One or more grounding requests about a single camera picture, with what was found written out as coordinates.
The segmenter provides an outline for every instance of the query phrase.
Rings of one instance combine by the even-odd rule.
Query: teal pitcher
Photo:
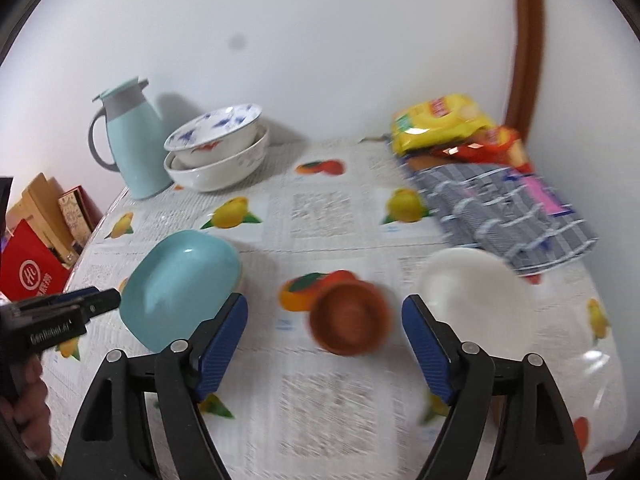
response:
[[[160,193],[172,183],[164,170],[164,141],[168,132],[156,111],[145,99],[142,89],[149,84],[138,78],[102,92],[102,108],[89,126],[89,150],[95,161],[110,171],[119,171],[134,199]],[[95,149],[94,125],[104,116],[107,138],[115,164],[104,162]]]

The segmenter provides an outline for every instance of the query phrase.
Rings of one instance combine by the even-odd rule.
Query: pitcher handle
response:
[[[94,126],[95,126],[95,121],[97,121],[101,116],[104,116],[105,119],[107,118],[107,112],[104,110],[104,106],[100,108],[100,110],[98,110],[97,114],[94,115],[94,120],[91,121],[91,125],[89,126],[89,151],[91,152],[95,161],[98,164],[100,164],[105,170],[119,171],[115,162],[113,164],[108,164],[107,162],[104,162],[100,158],[100,155],[98,155],[98,151],[95,149]]]

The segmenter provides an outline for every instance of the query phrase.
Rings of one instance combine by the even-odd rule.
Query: gray pitcher neck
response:
[[[102,100],[108,121],[113,121],[142,103],[146,103],[146,99],[138,85],[109,95]]]

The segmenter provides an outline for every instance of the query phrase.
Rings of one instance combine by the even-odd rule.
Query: human hand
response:
[[[12,406],[0,397],[0,413],[7,422],[23,427],[20,436],[24,445],[36,458],[44,457],[51,447],[51,412],[45,403],[47,386],[42,381],[42,365],[32,356],[24,366],[25,388]]]

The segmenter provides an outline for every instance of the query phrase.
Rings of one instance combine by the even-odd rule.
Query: stacked bowl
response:
[[[267,153],[262,109],[242,104],[214,110],[180,126],[164,142],[164,168],[176,184],[216,191],[247,178]]]

